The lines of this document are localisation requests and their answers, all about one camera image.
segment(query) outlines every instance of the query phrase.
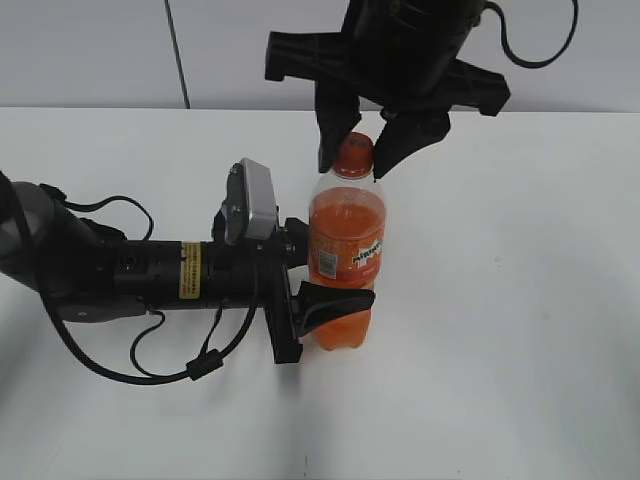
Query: bottle label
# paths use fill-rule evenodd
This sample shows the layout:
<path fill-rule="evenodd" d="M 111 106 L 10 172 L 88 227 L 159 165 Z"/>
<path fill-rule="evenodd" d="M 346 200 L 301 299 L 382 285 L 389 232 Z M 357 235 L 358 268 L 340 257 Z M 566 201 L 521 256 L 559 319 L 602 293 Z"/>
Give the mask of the bottle label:
<path fill-rule="evenodd" d="M 181 300 L 200 298 L 201 269 L 202 250 L 200 243 L 182 242 L 178 295 Z"/>
<path fill-rule="evenodd" d="M 369 282 L 378 274 L 384 226 L 358 240 L 336 240 L 311 229 L 310 261 L 319 275 L 344 283 Z"/>

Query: yellow warning label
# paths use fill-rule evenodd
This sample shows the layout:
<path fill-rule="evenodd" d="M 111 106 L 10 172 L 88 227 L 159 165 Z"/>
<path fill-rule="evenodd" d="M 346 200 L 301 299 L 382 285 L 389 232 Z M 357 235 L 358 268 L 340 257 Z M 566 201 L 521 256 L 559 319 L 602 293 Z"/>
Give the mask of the yellow warning label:
<path fill-rule="evenodd" d="M 200 298 L 200 272 L 202 250 L 199 243 L 182 242 L 180 262 L 180 298 L 195 300 Z"/>

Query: plastic bottle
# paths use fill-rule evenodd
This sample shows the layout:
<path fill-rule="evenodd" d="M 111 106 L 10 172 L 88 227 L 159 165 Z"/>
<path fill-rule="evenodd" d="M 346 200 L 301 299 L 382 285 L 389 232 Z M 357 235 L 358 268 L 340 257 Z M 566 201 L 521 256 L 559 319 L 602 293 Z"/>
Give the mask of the plastic bottle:
<path fill-rule="evenodd" d="M 333 168 L 318 182 L 309 207 L 309 278 L 334 288 L 373 290 L 380 270 L 386 208 L 373 179 L 373 143 L 353 132 Z M 371 311 L 336 319 L 314 331 L 327 350 L 364 342 Z"/>

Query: white table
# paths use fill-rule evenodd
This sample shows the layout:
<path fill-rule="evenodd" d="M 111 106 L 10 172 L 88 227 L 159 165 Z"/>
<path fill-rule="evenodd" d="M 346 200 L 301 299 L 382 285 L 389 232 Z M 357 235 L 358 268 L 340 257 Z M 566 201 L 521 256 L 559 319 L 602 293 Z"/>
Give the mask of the white table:
<path fill-rule="evenodd" d="M 381 120 L 360 130 L 377 135 Z M 77 364 L 37 296 L 0 278 L 0 478 L 640 478 L 640 115 L 453 115 L 384 179 L 388 233 L 364 347 L 275 366 L 264 317 L 219 372 L 159 388 Z M 317 179 L 310 113 L 0 109 L 14 180 L 114 193 L 158 239 L 206 239 L 229 166 L 272 169 L 283 216 Z M 130 238 L 126 205 L 97 219 Z M 304 272 L 298 272 L 299 279 Z M 226 344 L 243 312 L 215 338 Z M 193 358 L 211 312 L 141 345 Z M 72 326 L 131 371 L 142 317 Z"/>

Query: orange bottle cap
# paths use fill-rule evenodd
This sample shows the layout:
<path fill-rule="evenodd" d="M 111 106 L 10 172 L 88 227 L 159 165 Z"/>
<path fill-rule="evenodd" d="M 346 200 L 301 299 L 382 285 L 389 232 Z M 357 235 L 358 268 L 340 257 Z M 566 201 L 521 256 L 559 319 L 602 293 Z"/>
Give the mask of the orange bottle cap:
<path fill-rule="evenodd" d="M 373 169 L 373 142 L 362 133 L 351 132 L 340 146 L 333 171 L 341 177 L 364 177 Z"/>

